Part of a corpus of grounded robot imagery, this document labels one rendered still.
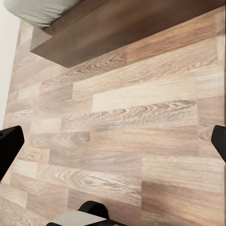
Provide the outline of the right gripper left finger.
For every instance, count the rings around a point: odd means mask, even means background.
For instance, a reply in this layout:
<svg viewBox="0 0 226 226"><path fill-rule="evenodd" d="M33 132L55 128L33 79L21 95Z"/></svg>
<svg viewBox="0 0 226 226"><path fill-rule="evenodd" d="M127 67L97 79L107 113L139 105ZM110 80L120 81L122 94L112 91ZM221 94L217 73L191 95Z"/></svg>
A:
<svg viewBox="0 0 226 226"><path fill-rule="evenodd" d="M0 181L24 144L20 125L0 130Z"/></svg>

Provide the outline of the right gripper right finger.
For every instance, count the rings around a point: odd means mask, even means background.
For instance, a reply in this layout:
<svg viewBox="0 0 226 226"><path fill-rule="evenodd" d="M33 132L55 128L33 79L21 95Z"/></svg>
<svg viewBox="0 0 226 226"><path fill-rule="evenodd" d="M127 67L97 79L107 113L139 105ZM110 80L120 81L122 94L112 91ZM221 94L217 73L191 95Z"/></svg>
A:
<svg viewBox="0 0 226 226"><path fill-rule="evenodd" d="M226 127L216 125L212 132L211 142L226 163Z"/></svg>

